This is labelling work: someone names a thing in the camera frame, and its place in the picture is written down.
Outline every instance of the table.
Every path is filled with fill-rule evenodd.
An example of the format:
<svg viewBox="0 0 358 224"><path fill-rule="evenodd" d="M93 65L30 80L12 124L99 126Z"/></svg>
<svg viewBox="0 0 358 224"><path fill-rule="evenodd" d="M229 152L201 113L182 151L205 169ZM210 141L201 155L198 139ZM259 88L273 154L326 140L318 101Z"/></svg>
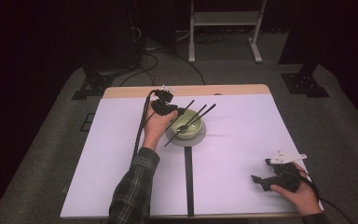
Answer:
<svg viewBox="0 0 358 224"><path fill-rule="evenodd" d="M106 90L101 100L61 217L107 217L113 191L127 172L146 95L157 87ZM198 110L216 103L203 118L204 140L193 146L195 217L286 217L296 209L265 192L250 175L273 176L264 159L277 150L297 152L265 85L175 86L172 103ZM163 147L153 184L152 217L187 217L184 151Z"/></svg>
<svg viewBox="0 0 358 224"><path fill-rule="evenodd" d="M188 44L188 61L194 63L196 61L194 47L194 27L195 26L211 26L211 25L254 25L255 32L252 37L248 38L252 53L256 63L262 63L260 52L256 45L258 32L260 30L261 21L263 20L264 9L267 0L261 1L258 11L239 11L239 12L196 12L194 11L194 0L191 0L190 9L190 41Z"/></svg>

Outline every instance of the gray floor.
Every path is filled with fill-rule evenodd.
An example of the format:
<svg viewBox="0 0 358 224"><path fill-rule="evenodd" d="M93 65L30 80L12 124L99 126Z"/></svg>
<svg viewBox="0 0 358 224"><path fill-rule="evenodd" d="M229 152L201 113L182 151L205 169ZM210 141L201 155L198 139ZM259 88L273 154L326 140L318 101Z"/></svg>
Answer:
<svg viewBox="0 0 358 224"><path fill-rule="evenodd" d="M358 111L340 89L336 78L322 66L314 76L326 88L329 98L291 95L281 73L296 72L299 65L277 65L287 34L261 34L258 47L264 62L255 64L244 34L225 35L212 45L196 45L194 64L206 84L252 84L269 86L282 118L305 163L317 183L322 197L340 207L358 223ZM187 46L178 44L186 57ZM155 53L158 65L150 71L157 85L200 85L200 75L182 59ZM143 58L144 68L154 59ZM117 77L118 86L131 74ZM76 70L51 108L48 117L31 145L21 167L0 202L3 223L104 223L98 219L65 220L60 212L65 192L71 183L87 133L79 131L90 112L95 112L100 97L71 101L85 78ZM124 86L151 85L150 77L141 74ZM332 223L346 223L343 217L325 204ZM301 223L298 217L251 219L249 223Z"/></svg>

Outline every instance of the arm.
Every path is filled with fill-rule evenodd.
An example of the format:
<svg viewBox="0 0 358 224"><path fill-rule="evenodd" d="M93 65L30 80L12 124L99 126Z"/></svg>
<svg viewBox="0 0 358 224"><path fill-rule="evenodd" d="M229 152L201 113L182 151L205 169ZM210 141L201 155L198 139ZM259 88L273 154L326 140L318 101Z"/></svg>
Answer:
<svg viewBox="0 0 358 224"><path fill-rule="evenodd" d="M304 169L295 162L294 165L297 170L302 171L300 174L307 178L307 175L304 173ZM281 194L296 207L296 210L302 216L302 220L305 224L330 223L325 214L322 213L321 207L319 206L319 202L316 199L312 188L306 183L301 181L298 190L294 193L277 185L271 185L271 189Z"/></svg>
<svg viewBox="0 0 358 224"><path fill-rule="evenodd" d="M131 164L130 170L115 189L109 208L108 224L138 224L145 223L149 219L153 176L159 162L159 156L156 153L158 140L176 115L177 112L174 111L167 116L160 116L154 113L149 105L143 145Z"/></svg>

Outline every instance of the plaid sleeve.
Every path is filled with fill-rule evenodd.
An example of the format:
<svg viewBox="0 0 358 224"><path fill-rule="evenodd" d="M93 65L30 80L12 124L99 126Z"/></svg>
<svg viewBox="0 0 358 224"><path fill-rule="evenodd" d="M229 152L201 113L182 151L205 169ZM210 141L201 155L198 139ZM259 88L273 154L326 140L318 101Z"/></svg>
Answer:
<svg viewBox="0 0 358 224"><path fill-rule="evenodd" d="M159 156L155 151L145 147L139 149L130 170L115 189L108 224L148 222L153 176L158 162Z"/></svg>
<svg viewBox="0 0 358 224"><path fill-rule="evenodd" d="M304 224L329 224L327 216L323 213L304 216L301 218Z"/></svg>

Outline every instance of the bowl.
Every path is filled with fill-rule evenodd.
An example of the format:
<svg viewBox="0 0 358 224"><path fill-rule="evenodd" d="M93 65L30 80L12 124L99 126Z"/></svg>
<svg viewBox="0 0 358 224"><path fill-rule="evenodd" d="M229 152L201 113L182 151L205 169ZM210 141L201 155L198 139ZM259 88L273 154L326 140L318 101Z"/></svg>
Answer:
<svg viewBox="0 0 358 224"><path fill-rule="evenodd" d="M182 127L185 126L189 120L191 120L195 115L197 115L197 112L191 109L187 109L185 111L185 113L180 116L171 126L171 131L174 133L177 133L178 130ZM195 119L197 119L200 115L197 115L195 118L193 118L193 120L191 122L193 122ZM202 119L198 119L196 122L192 123L188 129L185 132L179 133L177 135L178 138L180 139L191 139L193 137L195 137L200 129L202 127Z"/></svg>

